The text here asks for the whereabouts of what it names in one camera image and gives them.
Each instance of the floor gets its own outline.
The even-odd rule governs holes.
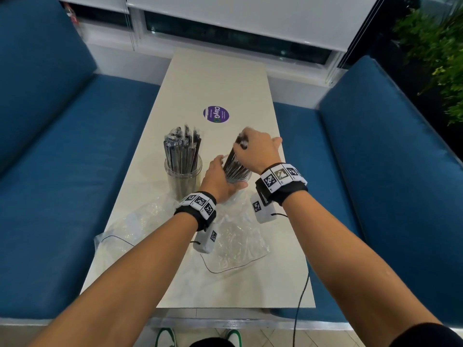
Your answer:
[[[41,330],[41,327],[0,326],[0,347],[25,347]],[[241,330],[243,347],[288,347],[292,344],[292,330]],[[193,342],[212,336],[220,336],[223,329],[199,329],[175,331],[178,347],[189,347]],[[156,332],[145,328],[135,347],[153,347]],[[363,347],[353,331],[296,331],[296,347]]]

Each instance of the blue cushion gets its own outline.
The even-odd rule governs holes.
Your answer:
[[[274,107],[286,161],[293,164],[307,180],[310,194],[353,233],[362,237],[318,113],[288,104],[274,103]],[[314,271],[310,273],[310,281],[316,308],[301,309],[299,319],[345,321],[338,305]],[[295,312],[296,309],[272,310],[273,314],[287,318],[294,318]]]
[[[159,87],[99,75],[0,179],[0,316],[79,294]]]
[[[0,0],[0,174],[96,64],[58,0]]]
[[[447,324],[463,325],[463,168],[369,57],[320,104],[365,241]]]

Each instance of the shoe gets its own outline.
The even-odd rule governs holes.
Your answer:
[[[241,334],[238,330],[230,330],[226,337],[226,340],[230,341],[235,347],[242,347],[241,346]]]
[[[177,347],[174,331],[166,327],[159,330],[154,347]]]

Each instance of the hand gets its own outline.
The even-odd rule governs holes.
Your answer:
[[[228,200],[233,194],[248,186],[246,181],[239,181],[235,184],[229,184],[225,179],[225,172],[222,168],[223,156],[217,156],[209,165],[209,169],[205,172],[204,179],[201,183],[199,191],[206,191],[212,194],[217,203],[223,203]]]
[[[239,144],[233,144],[236,158],[243,166],[260,175],[267,167],[281,162],[278,148],[282,138],[272,139],[269,134],[253,128],[245,128],[243,133],[248,137],[248,148],[243,150]]]

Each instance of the wristband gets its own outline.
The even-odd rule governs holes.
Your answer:
[[[189,213],[198,222],[198,229],[196,231],[206,230],[217,215],[215,211],[216,204],[215,197],[209,192],[193,192],[180,202],[174,215],[181,212]]]
[[[307,181],[291,164],[276,163],[266,168],[256,181],[264,206],[275,201],[280,206],[296,191],[307,191]]]

